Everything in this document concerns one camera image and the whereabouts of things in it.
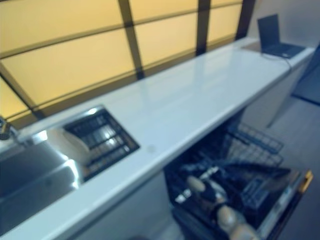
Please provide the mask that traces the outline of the robot right hand dark palm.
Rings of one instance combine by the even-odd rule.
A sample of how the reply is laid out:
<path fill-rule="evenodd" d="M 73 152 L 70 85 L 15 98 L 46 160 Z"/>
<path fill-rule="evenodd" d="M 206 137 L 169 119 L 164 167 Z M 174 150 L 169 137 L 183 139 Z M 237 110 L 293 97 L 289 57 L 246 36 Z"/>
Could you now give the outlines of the robot right hand dark palm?
<path fill-rule="evenodd" d="M 228 201 L 228 195 L 220 184 L 210 178 L 203 178 L 202 181 L 205 185 L 205 200 L 213 205 L 224 204 Z"/>

